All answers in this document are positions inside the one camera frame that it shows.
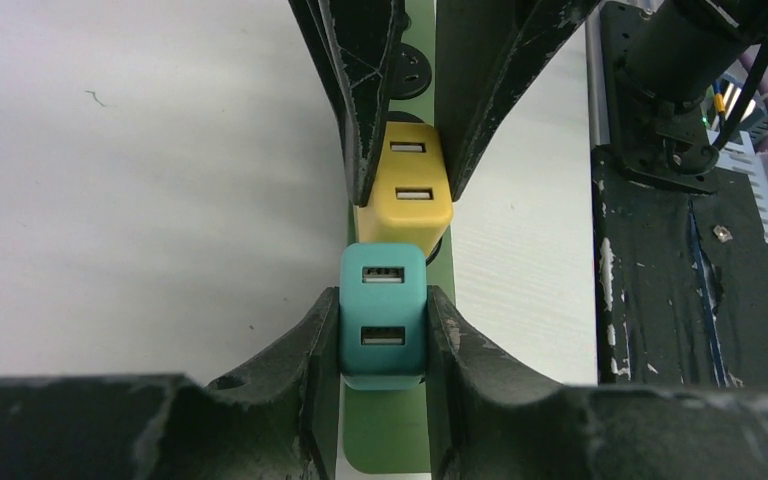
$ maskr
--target green strip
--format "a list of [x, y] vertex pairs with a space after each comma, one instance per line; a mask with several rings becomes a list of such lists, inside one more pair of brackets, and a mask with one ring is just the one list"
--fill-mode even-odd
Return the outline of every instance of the green strip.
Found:
[[[419, 49], [434, 65], [434, 2], [406, 0], [411, 27], [404, 43]], [[419, 97], [390, 102], [401, 110], [434, 124], [434, 82]], [[349, 238], [355, 242], [354, 216], [349, 208]], [[446, 230], [437, 258], [428, 267], [428, 282], [439, 285], [452, 301], [455, 277], [452, 265], [452, 234]], [[345, 388], [343, 449], [351, 465], [368, 474], [427, 473], [431, 470], [425, 384], [402, 392], [360, 392]]]

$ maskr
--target purple cable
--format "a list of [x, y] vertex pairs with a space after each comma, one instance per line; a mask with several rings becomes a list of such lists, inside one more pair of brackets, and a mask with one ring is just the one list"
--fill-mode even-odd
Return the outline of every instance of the purple cable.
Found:
[[[743, 52], [743, 54], [740, 55], [739, 60], [740, 60], [740, 65], [747, 72], [749, 72], [749, 70], [752, 68], [752, 64], [755, 63], [755, 60], [747, 52]], [[768, 125], [768, 83], [767, 83], [767, 80], [764, 78], [762, 78], [761, 83], [758, 84], [758, 93], [760, 93], [762, 96], [767, 95], [764, 98], [764, 106], [767, 107], [767, 125]], [[755, 146], [755, 151], [758, 153], [768, 152], [768, 134], [764, 135], [764, 137], [758, 142], [758, 144]]]

